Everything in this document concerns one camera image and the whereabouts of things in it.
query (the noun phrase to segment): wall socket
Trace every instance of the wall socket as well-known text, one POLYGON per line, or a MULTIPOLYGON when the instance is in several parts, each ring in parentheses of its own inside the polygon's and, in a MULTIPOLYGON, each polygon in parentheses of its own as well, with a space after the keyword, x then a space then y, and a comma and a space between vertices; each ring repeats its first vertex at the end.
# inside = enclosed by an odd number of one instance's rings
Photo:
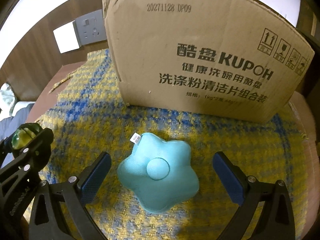
POLYGON ((80 16, 76 19, 76 27, 78 40, 82 45, 107 39, 102 10, 80 16))

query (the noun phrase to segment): woven tablecloth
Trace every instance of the woven tablecloth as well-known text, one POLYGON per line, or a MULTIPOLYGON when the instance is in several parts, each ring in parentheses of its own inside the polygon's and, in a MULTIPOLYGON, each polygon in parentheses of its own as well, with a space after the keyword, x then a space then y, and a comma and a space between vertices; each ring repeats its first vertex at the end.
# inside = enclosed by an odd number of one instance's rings
MULTIPOLYGON (((92 164, 101 151, 110 153, 111 170, 93 203, 87 205, 109 240, 216 239, 238 208, 212 168, 217 151, 259 181, 286 182, 299 239, 306 216, 307 173, 302 136, 288 105, 266 124, 129 106, 122 101, 108 49, 89 53, 87 63, 71 76, 56 106, 39 120, 55 137, 41 177, 50 183, 63 182, 92 164), (116 173, 119 163, 131 153, 129 139, 134 132, 152 132, 165 140, 190 144, 191 165, 200 182, 194 198, 159 215, 140 207, 116 173)), ((250 237, 261 210, 262 203, 244 239, 250 237)))

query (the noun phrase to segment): shipping symbol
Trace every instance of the shipping symbol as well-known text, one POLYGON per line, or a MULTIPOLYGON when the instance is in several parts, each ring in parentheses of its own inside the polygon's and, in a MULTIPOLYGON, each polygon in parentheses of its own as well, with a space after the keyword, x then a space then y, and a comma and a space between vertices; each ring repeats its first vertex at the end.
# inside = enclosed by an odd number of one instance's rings
POLYGON ((281 63, 284 62, 285 58, 288 55, 288 52, 291 48, 291 45, 289 43, 287 43, 284 39, 280 40, 280 43, 278 45, 278 48, 275 52, 275 54, 273 55, 273 57, 280 61, 281 63))
POLYGON ((299 65, 297 66, 295 73, 297 73, 299 76, 301 76, 306 68, 306 66, 308 65, 308 61, 302 57, 299 65))
POLYGON ((262 38, 260 40, 260 44, 258 46, 258 50, 268 55, 271 55, 271 52, 276 44, 277 39, 278 39, 277 34, 265 28, 262 38))
POLYGON ((300 58, 301 54, 296 50, 293 49, 291 51, 291 54, 286 62, 286 66, 292 70, 294 70, 295 66, 297 65, 299 58, 300 58))

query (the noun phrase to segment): metal screw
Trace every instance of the metal screw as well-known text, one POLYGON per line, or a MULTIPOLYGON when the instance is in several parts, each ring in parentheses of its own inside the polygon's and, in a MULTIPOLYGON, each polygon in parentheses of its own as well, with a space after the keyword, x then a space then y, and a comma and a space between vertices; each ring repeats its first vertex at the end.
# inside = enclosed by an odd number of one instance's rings
POLYGON ((47 181, 46 181, 46 180, 41 180, 41 181, 40 181, 40 187, 43 187, 45 184, 47 184, 47 181))
POLYGON ((30 164, 27 164, 26 166, 23 167, 24 171, 28 171, 30 169, 30 164))
POLYGON ((255 182, 256 181, 256 178, 254 176, 249 176, 248 177, 248 181, 250 182, 255 182))
POLYGON ((71 176, 71 177, 69 177, 69 179, 68 179, 68 181, 69 181, 70 183, 75 182, 76 180, 77 180, 77 177, 76 177, 76 176, 71 176))
POLYGON ((284 185, 285 185, 285 183, 284 183, 283 180, 278 180, 278 184, 279 184, 280 186, 284 186, 284 185))

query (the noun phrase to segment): teal star cushion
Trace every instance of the teal star cushion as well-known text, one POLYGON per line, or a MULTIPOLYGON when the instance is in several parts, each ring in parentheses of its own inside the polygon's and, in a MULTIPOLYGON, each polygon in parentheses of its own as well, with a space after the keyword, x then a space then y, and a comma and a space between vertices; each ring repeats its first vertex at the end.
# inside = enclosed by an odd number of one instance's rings
POLYGON ((119 164, 118 177, 144 210, 162 213, 198 192, 199 180, 190 160, 191 148, 186 142, 144 133, 131 155, 119 164))

